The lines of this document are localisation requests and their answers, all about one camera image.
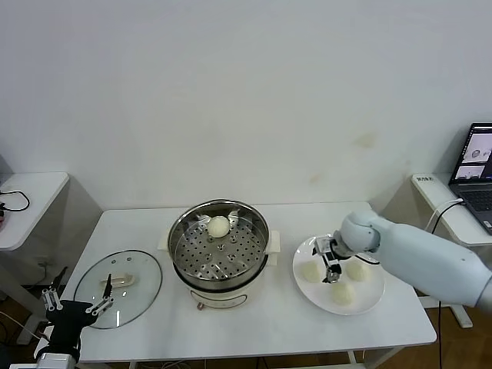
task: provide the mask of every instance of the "glass lid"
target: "glass lid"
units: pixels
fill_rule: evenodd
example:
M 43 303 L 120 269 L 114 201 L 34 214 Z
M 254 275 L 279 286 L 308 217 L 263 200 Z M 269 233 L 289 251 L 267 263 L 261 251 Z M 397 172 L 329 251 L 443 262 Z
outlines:
M 115 302 L 92 325 L 95 328 L 115 328 L 133 321 L 152 305 L 162 285 L 161 267 L 152 255 L 121 251 L 100 260 L 85 273 L 75 290 L 75 300 L 99 302 L 110 273 Z

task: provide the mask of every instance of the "laptop screen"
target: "laptop screen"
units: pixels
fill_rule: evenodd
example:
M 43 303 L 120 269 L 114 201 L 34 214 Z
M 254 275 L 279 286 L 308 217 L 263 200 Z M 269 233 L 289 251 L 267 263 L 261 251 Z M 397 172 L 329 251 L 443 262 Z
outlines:
M 473 123 L 450 183 L 492 182 L 492 123 Z

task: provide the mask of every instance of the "laptop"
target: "laptop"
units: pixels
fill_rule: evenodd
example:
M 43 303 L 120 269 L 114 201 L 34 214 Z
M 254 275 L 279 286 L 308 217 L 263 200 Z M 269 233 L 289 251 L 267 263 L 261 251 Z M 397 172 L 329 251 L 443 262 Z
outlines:
M 492 123 L 473 123 L 449 187 L 492 234 Z

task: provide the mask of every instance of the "white table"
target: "white table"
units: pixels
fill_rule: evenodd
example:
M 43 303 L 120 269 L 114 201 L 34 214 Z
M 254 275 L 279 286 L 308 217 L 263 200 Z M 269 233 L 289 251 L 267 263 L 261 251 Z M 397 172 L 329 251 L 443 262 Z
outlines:
M 158 242 L 185 209 L 106 211 L 99 220 L 63 298 L 73 298 L 82 275 L 116 251 L 141 249 L 162 266 L 163 285 L 139 318 L 111 330 L 84 329 L 83 362 L 160 361 L 206 357 L 248 357 L 333 351 L 368 351 L 376 367 L 404 346 L 435 341 L 435 331 L 414 289 L 387 274 L 381 302 L 366 314 L 344 317 L 312 304 L 298 290 L 292 273 L 294 252 L 313 234 L 332 232 L 364 202 L 286 204 L 256 207 L 269 228 L 280 232 L 278 265 L 266 267 L 258 296 L 230 310 L 197 310 Z M 38 349 L 46 345 L 43 340 Z
M 434 211 L 447 201 L 458 198 L 447 185 L 450 177 L 451 173 L 416 174 L 412 176 L 412 183 Z M 446 211 L 440 222 L 457 244 L 475 249 L 492 246 L 492 236 L 483 229 L 464 206 L 455 206 Z M 421 302 L 425 308 L 437 308 L 438 306 L 438 301 L 429 296 L 422 297 Z M 455 304 L 443 304 L 442 306 L 451 308 L 462 328 L 474 326 L 463 306 Z
M 0 229 L 0 251 L 12 251 L 22 246 L 67 181 L 68 174 L 62 172 L 0 175 L 0 191 L 22 191 L 31 202 L 25 211 L 5 212 L 5 221 Z M 5 196 L 0 200 L 11 207 L 22 207 L 25 204 L 21 196 Z M 44 319 L 42 302 L 27 292 L 1 265 L 0 290 L 32 312 L 26 327 L 33 330 Z M 31 336 L 23 331 L 18 343 L 27 344 L 30 339 Z

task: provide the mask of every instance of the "steamed bun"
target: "steamed bun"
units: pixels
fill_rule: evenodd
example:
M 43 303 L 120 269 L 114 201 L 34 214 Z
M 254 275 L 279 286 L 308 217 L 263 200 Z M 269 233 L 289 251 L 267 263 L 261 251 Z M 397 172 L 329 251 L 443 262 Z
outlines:
M 306 261 L 301 266 L 301 272 L 304 279 L 311 283 L 321 282 L 321 273 L 316 261 Z
M 363 282 L 371 277 L 371 270 L 366 265 L 357 260 L 352 260 L 345 266 L 345 271 L 350 279 Z
M 226 217 L 213 217 L 207 224 L 208 235 L 213 238 L 224 237 L 231 230 L 231 224 Z
M 347 282 L 335 282 L 330 284 L 331 297 L 333 301 L 339 305 L 350 305 L 354 302 L 354 288 Z

